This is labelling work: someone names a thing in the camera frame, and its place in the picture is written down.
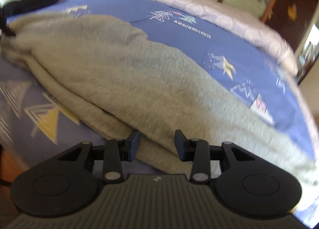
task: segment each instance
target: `blanket fold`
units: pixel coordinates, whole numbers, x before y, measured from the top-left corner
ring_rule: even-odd
[[[179,161],[173,143],[181,129],[212,145],[232,141],[314,189],[315,162],[180,50],[149,41],[142,30],[111,16],[34,14],[10,27],[16,37],[3,37],[2,55],[28,68],[104,137],[126,138],[138,129],[145,135],[138,151],[142,161],[188,174],[190,164]],[[212,162],[213,176],[219,172]]]

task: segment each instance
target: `ribbed gray surface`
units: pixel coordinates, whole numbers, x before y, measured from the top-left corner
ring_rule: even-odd
[[[119,185],[104,187],[87,208],[62,218],[21,215],[6,229],[301,229],[292,215],[252,220],[228,211],[206,186],[184,175],[131,175]]]

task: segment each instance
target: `bed sheet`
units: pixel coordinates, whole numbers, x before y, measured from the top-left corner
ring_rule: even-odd
[[[77,17],[112,15],[142,29],[149,40],[180,49],[268,125],[287,134],[310,158],[315,158],[304,117],[281,68],[270,56],[236,35],[150,0],[60,0],[39,10],[43,11]],[[56,102],[31,74],[3,58],[0,92],[1,139],[28,166],[80,141],[103,143],[100,135]],[[146,173],[156,172],[148,166],[141,167]],[[314,210],[316,205],[311,212],[298,214],[303,221],[313,221]]]

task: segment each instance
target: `bed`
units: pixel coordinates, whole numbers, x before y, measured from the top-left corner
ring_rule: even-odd
[[[269,55],[272,48],[267,47],[265,41],[253,45],[249,38],[240,37],[245,34],[227,30],[224,22],[215,22],[214,25],[209,15],[199,16],[192,8],[179,7],[175,1],[178,2],[60,0],[38,12],[62,12],[77,17],[84,14],[112,15],[142,29],[149,40],[180,49],[246,105],[248,111],[253,111],[269,126],[288,135],[310,160],[316,161],[319,149],[317,130],[292,75],[287,75],[289,67],[280,66]],[[233,13],[226,8],[223,14],[230,16]],[[235,19],[239,25],[247,23],[246,19]],[[256,27],[254,24],[248,24],[252,32]],[[264,34],[264,40],[269,39],[267,33]],[[22,169],[81,141],[103,144],[101,135],[57,102],[32,74],[2,57],[0,92],[1,144]],[[100,170],[100,163],[96,163],[94,174],[99,176]],[[124,163],[123,171],[126,175],[162,172],[140,160]],[[309,194],[316,194],[312,190],[309,188]],[[295,212],[308,226],[319,222],[318,199],[312,196],[312,202],[298,206]]]

